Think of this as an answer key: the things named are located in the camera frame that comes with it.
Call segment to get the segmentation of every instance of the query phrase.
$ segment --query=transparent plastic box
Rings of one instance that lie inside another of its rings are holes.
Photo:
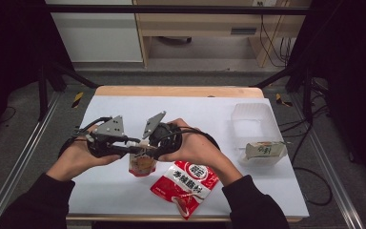
[[[245,149],[248,143],[265,141],[283,141],[270,104],[239,103],[231,116],[234,127],[235,148],[238,151],[240,165],[272,166],[287,155],[284,146],[279,156],[246,158]]]

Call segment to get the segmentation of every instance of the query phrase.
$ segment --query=sleeve cuff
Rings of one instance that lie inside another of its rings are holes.
[[[256,188],[252,177],[249,175],[223,187],[222,192],[227,198],[232,211],[246,205],[255,204],[265,196]]]
[[[42,174],[28,191],[30,200],[41,202],[52,207],[68,206],[73,181],[58,181],[46,174]]]

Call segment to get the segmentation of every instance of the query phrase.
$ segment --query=person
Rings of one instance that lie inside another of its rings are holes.
[[[172,123],[179,127],[189,127],[181,118]],[[94,166],[107,165],[117,159],[119,156],[96,158],[89,152],[86,141],[73,142],[28,192],[5,210],[0,218],[0,229],[66,229],[68,201],[75,185],[72,179]],[[184,160],[211,167],[224,186],[222,191],[232,210],[230,218],[233,228],[289,228],[275,201],[262,194],[255,187],[251,176],[243,176],[205,136],[183,134],[180,149],[163,155],[158,160]]]

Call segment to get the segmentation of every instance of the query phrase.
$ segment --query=black sweater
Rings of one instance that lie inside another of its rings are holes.
[[[75,183],[57,181],[46,174],[26,194],[12,203],[0,218],[0,229],[66,229],[68,201]],[[237,228],[289,228],[283,212],[275,201],[260,193],[250,176],[222,188]]]

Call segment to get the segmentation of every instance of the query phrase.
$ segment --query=hand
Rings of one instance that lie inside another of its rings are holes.
[[[181,118],[172,121],[172,123],[180,127],[182,131],[187,129],[184,127],[190,127]],[[179,150],[171,154],[160,156],[158,160],[183,160],[192,164],[209,166],[216,172],[224,186],[242,177],[232,162],[205,136],[195,133],[186,133],[183,134],[182,137],[182,145]]]
[[[89,131],[94,130],[96,127],[90,127]],[[93,156],[88,149],[86,138],[80,136],[64,151],[46,174],[59,181],[68,181],[92,167],[107,165],[119,158],[120,156],[117,155],[100,158]]]

